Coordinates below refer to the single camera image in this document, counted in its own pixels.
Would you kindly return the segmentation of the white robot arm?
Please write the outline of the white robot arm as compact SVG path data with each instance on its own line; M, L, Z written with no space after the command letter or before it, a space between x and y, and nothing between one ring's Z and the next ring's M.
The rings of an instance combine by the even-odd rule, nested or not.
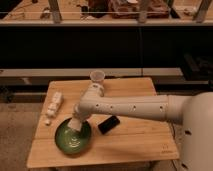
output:
M182 124L180 171L213 171L213 92L194 96L105 97L104 87L92 83L75 105L69 126L80 131L92 114Z

